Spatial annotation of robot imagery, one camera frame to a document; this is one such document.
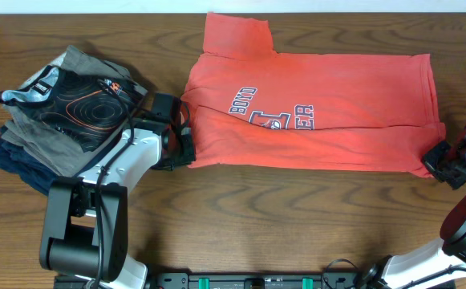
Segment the red soccer t-shirt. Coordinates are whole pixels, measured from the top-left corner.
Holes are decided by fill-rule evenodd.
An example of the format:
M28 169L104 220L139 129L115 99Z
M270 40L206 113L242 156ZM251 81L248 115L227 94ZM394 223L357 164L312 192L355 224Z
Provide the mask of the red soccer t-shirt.
M430 57L291 54L269 24L210 13L182 96L195 167L403 172L445 138Z

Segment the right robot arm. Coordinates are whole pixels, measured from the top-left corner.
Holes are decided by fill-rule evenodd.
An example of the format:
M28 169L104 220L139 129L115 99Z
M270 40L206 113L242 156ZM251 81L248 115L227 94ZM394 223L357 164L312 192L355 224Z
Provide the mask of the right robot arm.
M455 144L442 141L422 163L438 181L466 183L466 125ZM388 256L356 279L356 288L433 288L466 278L466 195L451 210L440 237L410 253Z

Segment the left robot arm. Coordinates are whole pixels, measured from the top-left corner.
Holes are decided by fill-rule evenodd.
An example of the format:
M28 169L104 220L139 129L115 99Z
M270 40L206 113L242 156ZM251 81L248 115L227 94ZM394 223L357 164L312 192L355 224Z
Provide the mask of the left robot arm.
M185 102L158 94L100 161L52 182L39 261L56 288L149 286L147 265L128 253L128 197L148 170L195 161L189 120Z

